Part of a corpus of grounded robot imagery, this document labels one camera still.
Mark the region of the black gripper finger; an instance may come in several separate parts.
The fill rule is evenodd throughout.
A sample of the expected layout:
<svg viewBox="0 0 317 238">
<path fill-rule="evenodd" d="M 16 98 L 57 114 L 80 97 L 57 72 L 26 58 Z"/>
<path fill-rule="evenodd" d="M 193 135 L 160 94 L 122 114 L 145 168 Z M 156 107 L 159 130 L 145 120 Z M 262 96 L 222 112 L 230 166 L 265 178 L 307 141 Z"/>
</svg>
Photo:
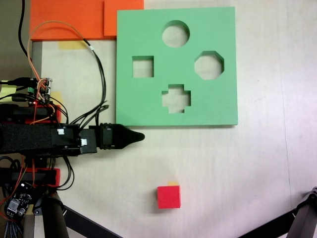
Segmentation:
<svg viewBox="0 0 317 238">
<path fill-rule="evenodd" d="M 114 131 L 115 135 L 120 137 L 145 137 L 143 133 L 133 131 L 121 124 L 115 124 Z"/>
<path fill-rule="evenodd" d="M 136 143 L 136 142 L 140 142 L 142 140 L 144 140 L 144 137 L 125 137 L 125 138 L 116 138 L 114 141 L 114 148 L 115 149 L 123 149 L 126 146 Z"/>
</svg>

